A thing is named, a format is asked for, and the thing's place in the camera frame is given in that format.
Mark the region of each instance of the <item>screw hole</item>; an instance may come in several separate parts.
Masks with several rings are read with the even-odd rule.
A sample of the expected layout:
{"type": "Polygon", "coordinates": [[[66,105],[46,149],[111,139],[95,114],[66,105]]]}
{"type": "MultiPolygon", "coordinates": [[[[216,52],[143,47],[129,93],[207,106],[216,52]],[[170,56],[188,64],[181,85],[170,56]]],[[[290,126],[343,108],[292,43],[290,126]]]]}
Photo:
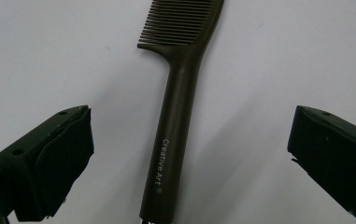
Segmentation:
{"type": "Polygon", "coordinates": [[[25,150],[23,150],[22,148],[17,148],[14,151],[12,151],[12,155],[14,156],[19,156],[21,155],[25,150]]]}

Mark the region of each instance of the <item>white surface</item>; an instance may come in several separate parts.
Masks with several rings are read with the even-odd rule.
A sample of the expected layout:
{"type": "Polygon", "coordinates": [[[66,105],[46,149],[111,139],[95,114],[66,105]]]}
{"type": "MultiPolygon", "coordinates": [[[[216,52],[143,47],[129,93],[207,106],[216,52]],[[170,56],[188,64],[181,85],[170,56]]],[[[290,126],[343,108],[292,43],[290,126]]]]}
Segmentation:
{"type": "MultiPolygon", "coordinates": [[[[150,3],[0,1],[0,150],[60,110],[93,109],[95,154],[43,223],[138,222],[168,73],[136,48],[150,3]]],[[[226,0],[175,223],[356,223],[290,161],[297,105],[356,124],[356,1],[226,0]]]]}

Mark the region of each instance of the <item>comb teeth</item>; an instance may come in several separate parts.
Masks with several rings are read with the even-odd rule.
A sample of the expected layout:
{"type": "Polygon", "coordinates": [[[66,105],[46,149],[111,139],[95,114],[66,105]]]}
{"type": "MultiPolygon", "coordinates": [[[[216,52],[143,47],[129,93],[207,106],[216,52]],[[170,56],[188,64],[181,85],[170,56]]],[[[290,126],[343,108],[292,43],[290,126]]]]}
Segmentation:
{"type": "Polygon", "coordinates": [[[189,45],[201,34],[214,0],[153,0],[139,43],[189,45]]]}

